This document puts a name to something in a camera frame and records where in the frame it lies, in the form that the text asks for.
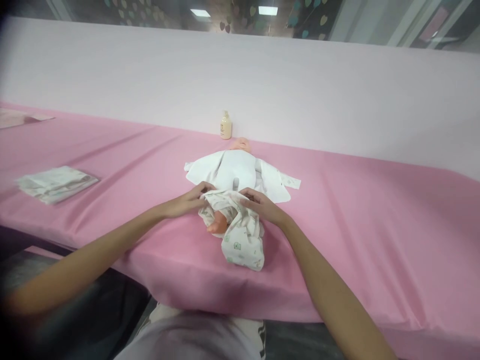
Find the fingers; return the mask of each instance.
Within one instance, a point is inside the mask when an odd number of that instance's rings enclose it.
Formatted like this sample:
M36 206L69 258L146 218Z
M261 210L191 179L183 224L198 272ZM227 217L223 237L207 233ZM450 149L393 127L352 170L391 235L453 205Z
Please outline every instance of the fingers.
M262 207L259 203L247 199L240 199L240 204L256 213L259 213Z
M265 196L261 192L253 190L252 188L249 188L249 187L244 188L243 190L239 191L239 193L249 199L254 199L254 201L259 204L262 202L263 196Z
M205 199L195 199L195 200L190 200L188 202L188 205L192 210L197 210L197 209L201 209L208 206L209 202Z
M206 193L206 192L209 192L210 190L216 190L215 186L213 186L211 183L206 181L202 181L197 186L195 186L194 189L200 193Z
M188 199L188 200L198 199L202 194L205 194L210 190L216 190L215 186L213 186L209 182L202 181L197 186L195 186L192 190L185 193L184 199Z

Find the pink table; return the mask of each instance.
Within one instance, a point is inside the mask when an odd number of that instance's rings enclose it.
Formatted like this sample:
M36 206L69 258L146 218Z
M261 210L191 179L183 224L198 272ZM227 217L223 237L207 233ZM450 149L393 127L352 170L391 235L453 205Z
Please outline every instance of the pink table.
M14 109L33 111L19 106ZM219 136L35 109L56 119L0 130L0 224L79 248L189 190L185 162ZM480 183L451 171L252 143L302 180L280 206L360 299L399 357L478 359ZM68 165L101 181L57 205L14 180ZM317 315L293 252L265 224L261 272L225 261L196 214L165 221L115 264L160 302L295 322Z

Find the white wall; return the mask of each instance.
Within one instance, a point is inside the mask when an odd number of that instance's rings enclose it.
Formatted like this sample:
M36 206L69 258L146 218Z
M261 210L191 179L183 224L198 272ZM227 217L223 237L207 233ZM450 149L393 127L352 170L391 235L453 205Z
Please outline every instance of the white wall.
M480 180L480 55L14 19L1 100L447 168Z

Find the white baby clothing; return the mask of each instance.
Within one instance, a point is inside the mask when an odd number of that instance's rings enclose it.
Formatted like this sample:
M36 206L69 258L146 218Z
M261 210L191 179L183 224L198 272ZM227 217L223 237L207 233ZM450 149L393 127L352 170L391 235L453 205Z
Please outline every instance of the white baby clothing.
M285 186L300 188L301 181L281 173L269 163L244 150L224 150L187 162L186 178L195 185L206 181L219 190L251 188L265 194L274 203L291 197Z
M237 191L212 190L202 194L200 199L210 204L198 211L207 227L214 222L216 211L220 211L229 224L225 234L213 234L222 238L221 250L226 260L260 271L265 262L264 227L255 211L240 204L240 199L247 198Z
M16 182L24 193L50 205L75 195L97 181L96 177L69 166L62 166L22 176Z

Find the baby doll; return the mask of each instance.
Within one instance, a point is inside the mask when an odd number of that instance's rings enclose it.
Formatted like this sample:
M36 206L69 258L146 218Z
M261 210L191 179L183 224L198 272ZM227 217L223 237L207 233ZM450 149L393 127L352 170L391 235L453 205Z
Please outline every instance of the baby doll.
M239 137L231 145L228 150L243 150L247 153L252 152L249 141L244 137ZM220 212L215 211L214 213L214 222L206 228L206 230L211 234L223 234L227 231L229 224L227 223L227 218Z

